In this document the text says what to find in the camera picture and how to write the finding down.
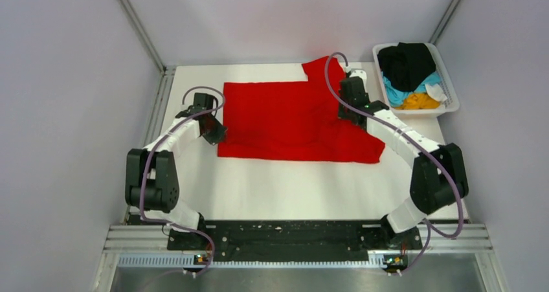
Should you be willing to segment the red t shirt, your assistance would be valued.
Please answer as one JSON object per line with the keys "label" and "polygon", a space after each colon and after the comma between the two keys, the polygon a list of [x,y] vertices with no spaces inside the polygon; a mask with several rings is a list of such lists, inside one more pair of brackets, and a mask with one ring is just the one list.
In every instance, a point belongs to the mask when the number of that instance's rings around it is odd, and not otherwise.
{"label": "red t shirt", "polygon": [[376,164],[385,143],[338,118],[335,91],[345,73],[327,57],[302,64],[307,79],[292,82],[226,82],[225,140],[218,157],[279,161]]}

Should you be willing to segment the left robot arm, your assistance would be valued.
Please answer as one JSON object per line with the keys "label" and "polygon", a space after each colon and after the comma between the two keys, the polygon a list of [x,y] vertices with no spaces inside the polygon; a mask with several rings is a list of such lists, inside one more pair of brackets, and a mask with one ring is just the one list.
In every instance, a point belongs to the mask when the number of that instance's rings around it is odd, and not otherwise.
{"label": "left robot arm", "polygon": [[168,128],[142,148],[131,149],[126,157],[125,200],[139,210],[140,220],[169,226],[183,233],[193,249],[213,249],[203,216],[180,194],[176,160],[197,139],[211,145],[224,140],[227,128],[216,118],[226,98],[199,86],[191,105],[178,112]]}

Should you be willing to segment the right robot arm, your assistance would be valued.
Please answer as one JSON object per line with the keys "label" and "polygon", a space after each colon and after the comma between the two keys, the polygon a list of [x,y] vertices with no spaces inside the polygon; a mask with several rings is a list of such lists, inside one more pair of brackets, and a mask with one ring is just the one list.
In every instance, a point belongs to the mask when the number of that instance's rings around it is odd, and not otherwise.
{"label": "right robot arm", "polygon": [[406,125],[383,102],[371,101],[363,79],[358,76],[340,82],[338,116],[349,120],[371,136],[383,141],[410,167],[409,196],[381,218],[379,238],[388,248],[405,241],[406,232],[443,207],[455,204],[458,226],[452,234],[433,230],[446,238],[456,238],[464,226],[462,198],[469,187],[461,149],[440,144]]}

